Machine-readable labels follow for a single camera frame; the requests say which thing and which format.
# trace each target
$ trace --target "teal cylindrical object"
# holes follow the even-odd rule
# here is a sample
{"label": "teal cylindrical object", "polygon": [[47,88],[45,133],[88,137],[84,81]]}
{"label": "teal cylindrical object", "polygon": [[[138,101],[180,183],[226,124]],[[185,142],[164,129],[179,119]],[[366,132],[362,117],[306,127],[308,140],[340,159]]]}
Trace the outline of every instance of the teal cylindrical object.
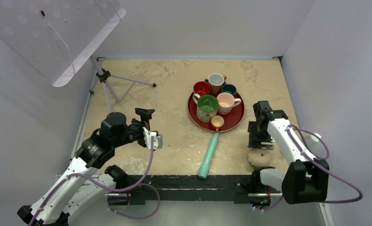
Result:
{"label": "teal cylindrical object", "polygon": [[208,173],[210,171],[211,160],[212,160],[212,157],[214,156],[215,148],[217,147],[217,143],[218,143],[218,135],[219,135],[218,132],[214,134],[214,137],[211,139],[210,146],[208,146],[208,150],[207,150],[207,153],[205,154],[204,161],[201,163],[201,166],[199,169],[198,176],[200,178],[205,179],[208,176]]}

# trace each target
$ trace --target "white dotted panel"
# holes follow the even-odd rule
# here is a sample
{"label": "white dotted panel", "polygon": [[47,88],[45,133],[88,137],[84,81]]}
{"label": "white dotted panel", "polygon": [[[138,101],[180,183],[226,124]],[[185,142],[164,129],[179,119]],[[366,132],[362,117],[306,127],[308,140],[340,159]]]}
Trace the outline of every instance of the white dotted panel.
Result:
{"label": "white dotted panel", "polygon": [[125,13],[117,0],[0,0],[0,38],[63,86]]}

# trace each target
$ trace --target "round red tray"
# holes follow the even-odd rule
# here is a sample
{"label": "round red tray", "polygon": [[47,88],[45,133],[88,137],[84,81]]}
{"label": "round red tray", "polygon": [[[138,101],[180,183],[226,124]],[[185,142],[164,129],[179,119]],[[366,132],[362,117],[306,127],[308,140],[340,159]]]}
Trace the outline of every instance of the round red tray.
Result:
{"label": "round red tray", "polygon": [[[229,114],[220,115],[224,118],[225,123],[224,125],[219,128],[220,132],[225,132],[228,130],[233,129],[239,123],[242,121],[244,116],[244,102],[242,97],[239,95],[239,93],[236,94],[235,98],[240,98],[242,100],[242,103],[238,106],[234,107],[232,111]],[[189,111],[189,115],[192,118],[192,120],[201,128],[209,131],[215,132],[215,129],[211,126],[211,122],[202,122],[197,118],[197,104],[193,100],[193,93],[189,97],[189,102],[187,103],[187,109]]]}

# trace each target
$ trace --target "red cup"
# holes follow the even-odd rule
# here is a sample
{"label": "red cup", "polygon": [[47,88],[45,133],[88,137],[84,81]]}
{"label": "red cup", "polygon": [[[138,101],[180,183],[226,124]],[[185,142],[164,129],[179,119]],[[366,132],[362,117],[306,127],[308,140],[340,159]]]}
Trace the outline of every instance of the red cup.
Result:
{"label": "red cup", "polygon": [[210,94],[211,87],[208,83],[204,81],[199,81],[193,86],[193,93],[199,94],[200,96]]}

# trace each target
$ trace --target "tabletop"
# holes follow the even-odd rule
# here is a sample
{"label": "tabletop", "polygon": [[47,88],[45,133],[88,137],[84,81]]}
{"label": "tabletop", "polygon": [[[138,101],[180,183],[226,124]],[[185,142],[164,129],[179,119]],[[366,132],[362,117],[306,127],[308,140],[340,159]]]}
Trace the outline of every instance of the tabletop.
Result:
{"label": "tabletop", "polygon": [[[270,155],[270,166],[287,171],[287,164],[276,143],[274,150],[249,149],[248,122],[255,121],[253,104],[269,101],[272,109],[284,110],[293,124],[297,124],[290,95],[284,80],[279,60],[105,60],[103,68],[111,74],[119,74],[147,82],[156,83],[153,88],[136,83],[127,96],[113,109],[127,117],[140,119],[135,108],[155,109],[150,120],[152,130],[163,136],[163,147],[154,152],[149,175],[197,175],[204,159],[213,132],[198,127],[187,111],[187,101],[193,85],[203,81],[212,73],[227,76],[227,82],[237,87],[245,105],[241,123],[234,129],[219,135],[217,149],[211,163],[210,175],[246,175],[254,167],[248,161],[261,153]],[[117,78],[109,78],[118,96],[132,84]],[[100,127],[108,115],[103,88],[99,83],[90,110],[84,138]],[[134,142],[118,147],[115,156],[100,169],[116,164],[128,174],[143,174],[150,151]]]}

